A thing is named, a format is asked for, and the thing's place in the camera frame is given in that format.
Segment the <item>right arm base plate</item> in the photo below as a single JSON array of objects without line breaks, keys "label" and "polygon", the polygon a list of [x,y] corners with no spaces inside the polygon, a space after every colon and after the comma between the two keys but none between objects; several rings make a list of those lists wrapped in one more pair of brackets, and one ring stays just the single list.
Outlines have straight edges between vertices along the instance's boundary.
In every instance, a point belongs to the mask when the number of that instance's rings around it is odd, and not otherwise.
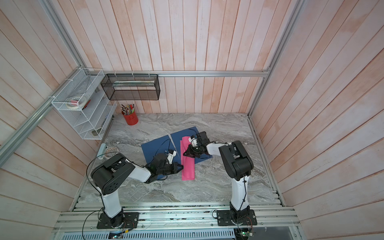
[{"label": "right arm base plate", "polygon": [[256,226],[258,224],[254,210],[244,210],[240,214],[232,210],[216,211],[219,226]]}]

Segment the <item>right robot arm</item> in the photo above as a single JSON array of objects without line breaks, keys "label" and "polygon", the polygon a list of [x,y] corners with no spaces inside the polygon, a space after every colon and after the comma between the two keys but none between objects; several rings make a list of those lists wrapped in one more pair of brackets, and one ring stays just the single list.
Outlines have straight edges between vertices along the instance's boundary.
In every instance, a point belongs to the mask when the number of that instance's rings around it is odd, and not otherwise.
[{"label": "right robot arm", "polygon": [[248,182],[254,163],[240,141],[221,143],[210,141],[206,132],[187,137],[185,157],[200,158],[201,155],[222,158],[226,173],[232,179],[231,218],[235,220],[249,216]]}]

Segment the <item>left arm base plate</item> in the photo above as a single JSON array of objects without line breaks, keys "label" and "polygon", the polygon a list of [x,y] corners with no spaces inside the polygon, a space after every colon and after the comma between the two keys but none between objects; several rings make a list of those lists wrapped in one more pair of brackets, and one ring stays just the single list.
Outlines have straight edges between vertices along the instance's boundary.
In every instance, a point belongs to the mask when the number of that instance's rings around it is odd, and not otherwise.
[{"label": "left arm base plate", "polygon": [[120,212],[113,218],[108,217],[106,213],[102,213],[97,224],[97,229],[134,229],[138,225],[138,220],[138,212]]}]

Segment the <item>pink rectangular paper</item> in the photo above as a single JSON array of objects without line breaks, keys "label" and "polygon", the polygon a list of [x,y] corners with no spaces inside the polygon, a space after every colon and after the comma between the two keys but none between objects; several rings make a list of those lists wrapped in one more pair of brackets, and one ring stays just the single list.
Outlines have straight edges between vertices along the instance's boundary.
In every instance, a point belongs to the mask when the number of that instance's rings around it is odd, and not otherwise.
[{"label": "pink rectangular paper", "polygon": [[182,170],[182,181],[192,181],[195,179],[195,159],[184,156],[185,151],[188,149],[190,145],[188,136],[182,137],[180,141],[181,145],[181,162],[184,166]]}]

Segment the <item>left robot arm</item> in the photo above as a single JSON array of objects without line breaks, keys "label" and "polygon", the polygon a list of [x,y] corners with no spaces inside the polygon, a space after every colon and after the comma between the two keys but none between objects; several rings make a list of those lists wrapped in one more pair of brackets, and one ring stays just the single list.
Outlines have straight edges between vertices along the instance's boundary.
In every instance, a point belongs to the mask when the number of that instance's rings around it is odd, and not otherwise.
[{"label": "left robot arm", "polygon": [[120,204],[118,188],[127,178],[150,184],[159,180],[159,176],[174,175],[181,172],[184,166],[174,162],[176,152],[159,153],[145,166],[139,166],[122,153],[117,152],[113,157],[96,167],[91,172],[95,188],[99,191],[104,205],[104,215],[114,228],[123,222],[124,211]]}]

